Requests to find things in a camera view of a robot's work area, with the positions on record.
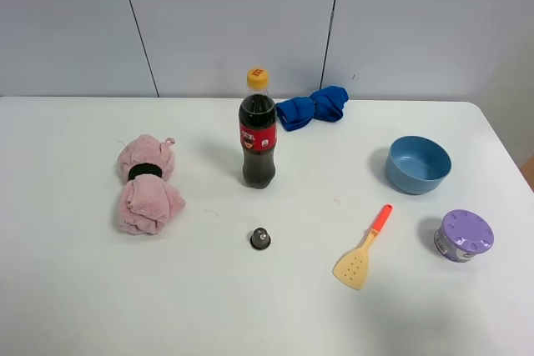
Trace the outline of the cola bottle with yellow cap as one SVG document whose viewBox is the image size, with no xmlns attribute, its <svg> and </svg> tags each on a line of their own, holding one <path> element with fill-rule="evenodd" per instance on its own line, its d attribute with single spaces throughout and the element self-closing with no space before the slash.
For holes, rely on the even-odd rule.
<svg viewBox="0 0 534 356">
<path fill-rule="evenodd" d="M 243 178 L 251 188 L 266 188 L 275 176 L 277 114 L 268 94 L 270 76 L 265 68 L 247 72 L 250 93 L 239 106 L 239 138 L 243 149 Z"/>
</svg>

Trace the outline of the blue knotted cloth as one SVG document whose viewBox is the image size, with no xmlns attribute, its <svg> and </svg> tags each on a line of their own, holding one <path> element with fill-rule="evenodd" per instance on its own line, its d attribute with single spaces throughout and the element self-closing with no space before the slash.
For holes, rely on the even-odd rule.
<svg viewBox="0 0 534 356">
<path fill-rule="evenodd" d="M 277 116 L 285 131 L 305 127 L 313 119 L 336 123 L 344 116 L 343 109 L 349 95 L 342 87 L 329 86 L 309 97 L 295 97 L 276 103 Z"/>
</svg>

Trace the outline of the small dark coffee capsule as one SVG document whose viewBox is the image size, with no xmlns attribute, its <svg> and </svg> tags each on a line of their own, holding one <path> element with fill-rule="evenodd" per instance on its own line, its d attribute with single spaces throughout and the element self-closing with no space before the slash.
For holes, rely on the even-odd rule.
<svg viewBox="0 0 534 356">
<path fill-rule="evenodd" d="M 265 228 L 256 228 L 250 235 L 249 243 L 255 250 L 265 250 L 271 245 L 271 237 Z"/>
</svg>

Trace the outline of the black hair band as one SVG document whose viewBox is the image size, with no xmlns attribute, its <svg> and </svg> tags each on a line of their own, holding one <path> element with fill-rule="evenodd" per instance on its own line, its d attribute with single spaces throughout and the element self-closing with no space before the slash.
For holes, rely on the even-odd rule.
<svg viewBox="0 0 534 356">
<path fill-rule="evenodd" d="M 128 172 L 128 181 L 132 181 L 136 177 L 145 174 L 153 175 L 158 178 L 163 177 L 163 171 L 158 165 L 152 163 L 140 163 L 131 167 Z"/>
</svg>

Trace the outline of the pink rolled towel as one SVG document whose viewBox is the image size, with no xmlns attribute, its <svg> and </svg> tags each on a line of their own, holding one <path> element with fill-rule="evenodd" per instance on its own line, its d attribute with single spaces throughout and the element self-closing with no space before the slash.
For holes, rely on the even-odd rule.
<svg viewBox="0 0 534 356">
<path fill-rule="evenodd" d="M 143 134 L 119 154 L 117 169 L 124 188 L 118 201 L 118 227 L 125 233 L 157 234 L 186 206 L 178 189 L 169 184 L 175 166 L 171 149 L 174 144 L 173 138 L 160 142 L 151 135 Z M 158 165 L 163 177 L 145 174 L 128 181 L 129 170 L 140 163 Z"/>
</svg>

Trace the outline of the blue bowl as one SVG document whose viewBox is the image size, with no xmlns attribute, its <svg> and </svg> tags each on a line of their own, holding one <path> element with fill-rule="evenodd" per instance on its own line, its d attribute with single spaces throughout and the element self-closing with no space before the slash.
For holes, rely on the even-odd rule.
<svg viewBox="0 0 534 356">
<path fill-rule="evenodd" d="M 451 158 L 441 145 L 420 136 L 404 136 L 390 145 L 385 175 L 401 192 L 422 195 L 436 189 L 451 168 Z"/>
</svg>

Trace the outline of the purple lidded can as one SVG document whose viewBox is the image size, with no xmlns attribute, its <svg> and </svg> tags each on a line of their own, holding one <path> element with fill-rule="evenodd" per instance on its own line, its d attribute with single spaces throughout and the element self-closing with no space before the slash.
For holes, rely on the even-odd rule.
<svg viewBox="0 0 534 356">
<path fill-rule="evenodd" d="M 466 263 L 489 251 L 494 234 L 479 215 L 456 209 L 448 212 L 434 234 L 434 244 L 442 256 L 455 263 Z"/>
</svg>

